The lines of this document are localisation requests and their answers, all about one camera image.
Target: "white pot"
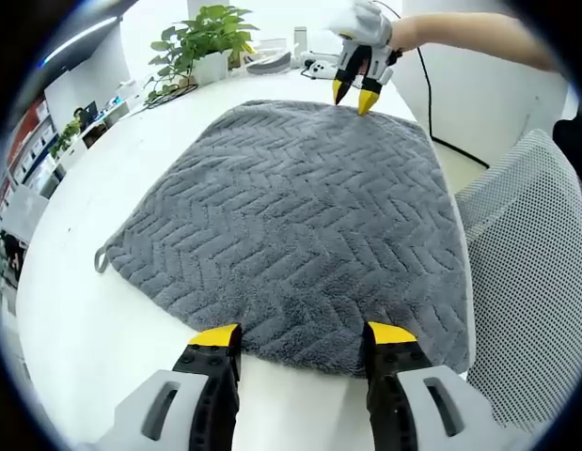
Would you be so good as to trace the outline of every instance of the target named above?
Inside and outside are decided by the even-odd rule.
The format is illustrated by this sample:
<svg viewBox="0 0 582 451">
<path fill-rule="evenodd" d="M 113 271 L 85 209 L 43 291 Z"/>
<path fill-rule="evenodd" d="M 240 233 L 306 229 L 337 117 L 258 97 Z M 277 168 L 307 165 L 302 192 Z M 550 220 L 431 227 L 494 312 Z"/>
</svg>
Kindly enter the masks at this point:
<svg viewBox="0 0 582 451">
<path fill-rule="evenodd" d="M 231 53 L 231 50 L 225 50 L 221 54 L 215 52 L 195 61 L 192 75 L 197 84 L 204 86 L 228 78 L 228 57 Z"/>
</svg>

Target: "white table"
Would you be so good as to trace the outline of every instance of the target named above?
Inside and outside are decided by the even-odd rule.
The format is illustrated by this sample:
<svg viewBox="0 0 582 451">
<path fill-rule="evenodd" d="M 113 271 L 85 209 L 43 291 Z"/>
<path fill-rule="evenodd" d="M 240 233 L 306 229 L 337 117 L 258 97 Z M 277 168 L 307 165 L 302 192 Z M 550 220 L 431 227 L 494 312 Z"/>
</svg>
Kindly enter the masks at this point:
<svg viewBox="0 0 582 451">
<path fill-rule="evenodd" d="M 254 99 L 332 102 L 330 81 L 297 71 L 229 79 L 118 122 L 64 178 L 39 222 L 19 287 L 19 330 L 31 379 L 70 443 L 94 442 L 115 407 L 155 370 L 170 369 L 195 332 L 155 306 L 95 251 L 198 135 Z M 357 105 L 352 89 L 343 104 Z M 392 84 L 373 107 L 415 120 Z M 373 449 L 365 381 L 243 357 L 238 451 Z"/>
</svg>

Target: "black cable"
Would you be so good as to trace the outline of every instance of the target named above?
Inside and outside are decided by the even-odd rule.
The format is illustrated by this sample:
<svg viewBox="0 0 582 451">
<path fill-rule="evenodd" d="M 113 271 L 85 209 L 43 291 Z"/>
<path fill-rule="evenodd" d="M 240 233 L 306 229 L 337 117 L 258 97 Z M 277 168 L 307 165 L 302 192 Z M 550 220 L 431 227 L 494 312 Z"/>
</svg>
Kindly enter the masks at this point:
<svg viewBox="0 0 582 451">
<path fill-rule="evenodd" d="M 398 19 L 401 19 L 401 16 L 395 11 L 395 9 L 393 9 L 392 7 L 387 5 L 385 2 L 381 2 L 380 0 L 372 0 L 372 2 L 378 3 L 379 5 L 384 6 L 389 11 L 391 11 L 393 14 L 395 14 L 395 16 Z M 472 160 L 473 162 L 480 164 L 485 169 L 489 169 L 489 164 L 487 164 L 486 162 L 484 162 L 480 158 L 477 158 L 474 155 L 466 152 L 465 150 L 462 150 L 461 148 L 458 148 L 457 146 L 454 146 L 453 144 L 450 144 L 447 141 L 444 141 L 443 139 L 437 138 L 436 136 L 433 135 L 433 87 L 431 85 L 431 79 L 429 78 L 429 72 L 426 70 L 426 64 L 424 63 L 424 57 L 422 56 L 422 52 L 420 51 L 419 47 L 417 47 L 416 50 L 418 52 L 418 57 L 420 58 L 420 65 L 422 66 L 422 70 L 424 71 L 424 78 L 426 79 L 426 86 L 429 90 L 429 112 L 428 113 L 429 113 L 429 135 L 431 136 L 431 139 L 435 143 L 438 143 L 442 146 L 445 146 L 446 148 L 450 148 L 454 152 L 457 152 L 460 155 L 463 155 L 466 158 Z"/>
<path fill-rule="evenodd" d="M 301 73 L 299 75 L 302 75 L 306 78 L 308 78 L 309 80 L 315 80 L 316 77 L 312 77 L 311 75 L 306 75 L 306 72 L 309 70 L 309 68 L 305 68 L 303 70 L 301 70 Z"/>
<path fill-rule="evenodd" d="M 169 94 L 165 94 L 164 96 L 156 97 L 152 101 L 146 101 L 145 105 L 146 105 L 147 109 L 150 110 L 152 108 L 156 108 L 157 106 L 163 105 L 164 103 L 168 103 L 169 101 L 173 101 L 174 99 L 177 99 L 178 97 L 181 97 L 184 94 L 188 94 L 189 92 L 192 92 L 197 88 L 198 88 L 198 85 L 194 84 L 194 83 L 185 86 L 183 89 L 180 89 L 180 87 L 177 87 L 173 91 L 171 91 L 171 93 L 169 93 Z"/>
</svg>

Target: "chevron pattern towel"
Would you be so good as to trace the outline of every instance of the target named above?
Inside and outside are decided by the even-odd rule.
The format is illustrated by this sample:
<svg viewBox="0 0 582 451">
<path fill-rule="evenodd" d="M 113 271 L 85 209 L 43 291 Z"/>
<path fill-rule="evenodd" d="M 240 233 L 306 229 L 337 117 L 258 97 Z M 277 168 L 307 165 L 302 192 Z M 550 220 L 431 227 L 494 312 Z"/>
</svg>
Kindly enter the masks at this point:
<svg viewBox="0 0 582 451">
<path fill-rule="evenodd" d="M 97 253 L 193 329 L 231 322 L 244 350 L 362 375 L 364 319 L 468 368 L 465 249 L 417 124 L 251 101 L 217 119 Z"/>
</svg>

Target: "white wall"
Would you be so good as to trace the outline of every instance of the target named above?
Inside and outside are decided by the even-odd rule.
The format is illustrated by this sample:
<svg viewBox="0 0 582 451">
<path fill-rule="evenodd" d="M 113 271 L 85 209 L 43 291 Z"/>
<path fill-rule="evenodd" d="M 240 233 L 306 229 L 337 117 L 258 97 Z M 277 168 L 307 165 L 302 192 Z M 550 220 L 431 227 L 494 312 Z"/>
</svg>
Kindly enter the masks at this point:
<svg viewBox="0 0 582 451">
<path fill-rule="evenodd" d="M 73 120 L 73 112 L 80 105 L 71 73 L 65 72 L 54 80 L 44 89 L 44 96 L 56 131 L 61 133 Z"/>
<path fill-rule="evenodd" d="M 190 19 L 197 16 L 201 7 L 211 7 L 214 5 L 229 5 L 229 0 L 186 0 L 186 5 L 188 5 L 188 17 Z"/>
<path fill-rule="evenodd" d="M 116 26 L 88 60 L 94 83 L 94 99 L 99 108 L 113 97 L 119 83 L 130 80 L 121 42 L 121 29 Z"/>
<path fill-rule="evenodd" d="M 430 11 L 508 12 L 495 0 L 409 0 L 404 15 Z M 427 44 L 422 54 L 433 85 L 433 133 L 488 163 L 497 161 L 524 133 L 551 135 L 567 84 L 556 74 L 484 54 Z M 393 83 L 426 125 L 427 87 L 416 52 L 394 68 Z"/>
<path fill-rule="evenodd" d="M 73 120 L 73 111 L 93 101 L 99 109 L 116 95 L 120 82 L 130 79 L 119 26 L 116 26 L 86 61 L 63 73 L 44 90 L 56 130 Z"/>
<path fill-rule="evenodd" d="M 401 14 L 402 0 L 385 0 Z M 272 0 L 231 0 L 238 8 L 253 11 L 245 16 L 260 31 L 252 32 L 252 38 L 286 38 L 289 45 L 294 43 L 294 27 L 307 27 L 307 48 L 315 52 L 340 52 L 340 39 L 326 28 L 339 13 L 351 4 L 351 0 L 293 0 L 292 2 Z"/>
<path fill-rule="evenodd" d="M 161 39 L 171 24 L 187 20 L 186 0 L 138 0 L 123 14 L 121 43 L 131 78 L 145 80 L 154 71 L 149 61 L 156 55 L 150 43 Z"/>
</svg>

